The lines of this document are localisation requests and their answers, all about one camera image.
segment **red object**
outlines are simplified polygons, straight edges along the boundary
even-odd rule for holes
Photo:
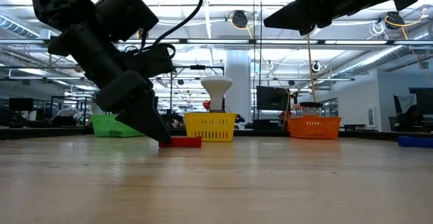
[[[160,142],[161,148],[200,148],[202,147],[201,137],[172,136],[171,143]]]
[[[203,102],[203,106],[204,106],[204,108],[205,108],[206,110],[209,110],[209,108],[210,108],[210,101],[205,101],[205,102]]]
[[[279,118],[284,119],[284,114],[286,115],[286,118],[290,118],[291,112],[282,112],[280,115],[278,115]]]

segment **pipe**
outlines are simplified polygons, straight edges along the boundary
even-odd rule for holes
[[[46,67],[46,66],[0,66],[0,70],[9,70],[9,69],[41,69],[41,70],[54,70],[54,69],[62,69],[62,70],[76,70],[81,69],[81,67]]]
[[[410,33],[409,40],[421,39],[433,39],[433,22],[430,22],[429,24],[426,24]],[[333,74],[329,72],[321,76],[324,76],[325,78],[335,78],[347,73],[358,74],[361,72],[367,72],[372,68],[398,59],[398,57],[409,55],[410,53],[411,50],[409,46],[406,45],[396,45],[380,51],[371,51],[339,67]]]
[[[9,48],[5,45],[0,46],[0,49],[8,51],[10,53],[12,53],[13,55],[16,55],[18,57],[21,57],[29,62],[38,62],[40,64],[46,64],[46,62],[44,62],[43,60],[40,60],[38,58],[32,57],[31,55],[27,55],[24,52],[21,51],[16,51],[15,49]]]
[[[14,22],[2,15],[0,15],[0,27],[29,39],[39,38],[39,35],[36,32],[31,31],[21,24],[18,24],[17,22]]]

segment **orange basket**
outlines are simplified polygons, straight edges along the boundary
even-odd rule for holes
[[[340,131],[339,117],[302,116],[289,119],[292,137],[301,139],[336,139]]]

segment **white lamp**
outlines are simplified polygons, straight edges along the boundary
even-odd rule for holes
[[[223,110],[224,94],[232,84],[233,81],[226,76],[208,76],[202,79],[202,85],[210,96],[210,111]]]

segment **yellow basket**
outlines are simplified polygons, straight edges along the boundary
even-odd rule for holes
[[[231,142],[235,131],[236,113],[185,113],[188,137],[202,141]]]

